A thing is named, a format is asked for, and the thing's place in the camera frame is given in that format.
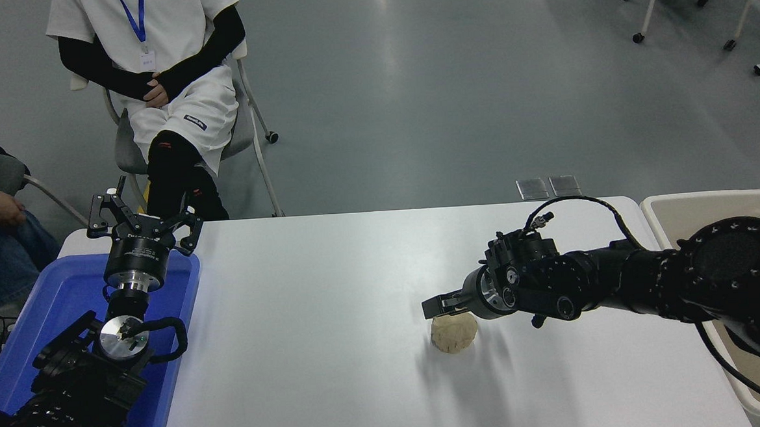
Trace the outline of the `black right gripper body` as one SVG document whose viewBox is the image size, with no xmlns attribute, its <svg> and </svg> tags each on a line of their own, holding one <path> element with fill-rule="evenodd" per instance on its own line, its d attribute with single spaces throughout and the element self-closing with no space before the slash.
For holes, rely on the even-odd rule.
<svg viewBox="0 0 760 427">
<path fill-rule="evenodd" d="M 494 320 L 495 309 L 490 300 L 494 298 L 494 286 L 488 269 L 481 266 L 470 272 L 465 278 L 461 289 L 464 306 L 479 318 Z"/>
</svg>

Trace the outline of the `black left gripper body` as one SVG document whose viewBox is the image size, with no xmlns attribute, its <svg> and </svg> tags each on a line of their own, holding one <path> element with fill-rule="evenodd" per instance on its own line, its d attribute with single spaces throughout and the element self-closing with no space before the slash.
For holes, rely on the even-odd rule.
<svg viewBox="0 0 760 427">
<path fill-rule="evenodd" d="M 164 280 L 171 249 L 172 233 L 163 235 L 111 235 L 112 246 L 105 269 L 107 283 L 127 282 L 133 272 L 145 274 L 152 281 Z"/>
</svg>

